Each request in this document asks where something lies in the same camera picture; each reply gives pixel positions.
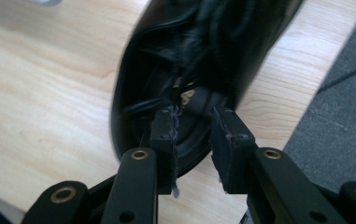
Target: gray carpet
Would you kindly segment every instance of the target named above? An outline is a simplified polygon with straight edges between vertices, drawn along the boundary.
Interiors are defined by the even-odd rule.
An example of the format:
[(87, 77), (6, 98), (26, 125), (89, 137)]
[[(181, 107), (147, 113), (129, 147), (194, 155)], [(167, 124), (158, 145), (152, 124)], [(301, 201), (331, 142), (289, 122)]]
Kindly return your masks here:
[(284, 151), (312, 182), (334, 192), (356, 181), (356, 29)]

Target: light wood surface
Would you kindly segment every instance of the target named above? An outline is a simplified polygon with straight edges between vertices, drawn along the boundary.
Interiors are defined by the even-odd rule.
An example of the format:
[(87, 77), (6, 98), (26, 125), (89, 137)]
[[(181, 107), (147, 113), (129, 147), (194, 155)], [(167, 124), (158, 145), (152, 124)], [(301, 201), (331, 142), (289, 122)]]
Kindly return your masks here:
[[(109, 110), (121, 54), (144, 0), (0, 0), (0, 198), (27, 210), (64, 180), (92, 187), (117, 172)], [(261, 147), (283, 148), (356, 24), (356, 0), (307, 0), (237, 113)], [(160, 197), (160, 223), (237, 223), (209, 157)]]

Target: black leather shoe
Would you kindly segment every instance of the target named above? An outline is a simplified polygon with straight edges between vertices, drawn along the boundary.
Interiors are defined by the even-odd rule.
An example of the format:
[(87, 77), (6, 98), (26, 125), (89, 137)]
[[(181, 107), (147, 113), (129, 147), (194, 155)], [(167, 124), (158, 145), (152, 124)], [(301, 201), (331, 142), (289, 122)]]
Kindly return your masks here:
[(119, 158), (149, 147), (155, 112), (178, 107), (178, 175), (209, 152), (209, 113), (235, 109), (301, 0), (152, 0), (121, 62), (111, 112)]

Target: black metal bracket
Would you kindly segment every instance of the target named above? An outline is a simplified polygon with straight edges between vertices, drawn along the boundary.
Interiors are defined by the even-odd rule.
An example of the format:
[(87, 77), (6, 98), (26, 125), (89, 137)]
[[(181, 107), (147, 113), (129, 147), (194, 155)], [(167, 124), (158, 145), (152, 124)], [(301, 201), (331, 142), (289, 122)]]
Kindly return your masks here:
[[(118, 173), (92, 189), (75, 181), (50, 187), (23, 224), (157, 223), (158, 194), (170, 194), (175, 176), (168, 113), (163, 108), (156, 114), (154, 150), (128, 150)], [(211, 117), (212, 160), (222, 186), (227, 193), (248, 194), (255, 223), (356, 223), (356, 182), (338, 194), (316, 186), (283, 151), (258, 148), (233, 110), (215, 107)]]

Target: wooden table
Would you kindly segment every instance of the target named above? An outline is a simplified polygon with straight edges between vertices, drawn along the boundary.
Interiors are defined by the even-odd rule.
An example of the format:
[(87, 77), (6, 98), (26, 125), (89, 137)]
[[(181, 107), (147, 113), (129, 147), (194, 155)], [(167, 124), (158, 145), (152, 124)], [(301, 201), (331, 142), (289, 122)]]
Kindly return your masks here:
[[(109, 112), (121, 54), (146, 0), (0, 0), (0, 198), (27, 210), (47, 187), (92, 187), (119, 163)], [(307, 0), (237, 113), (261, 147), (283, 148), (356, 24), (356, 0)], [(160, 223), (237, 223), (206, 158), (160, 197)]]

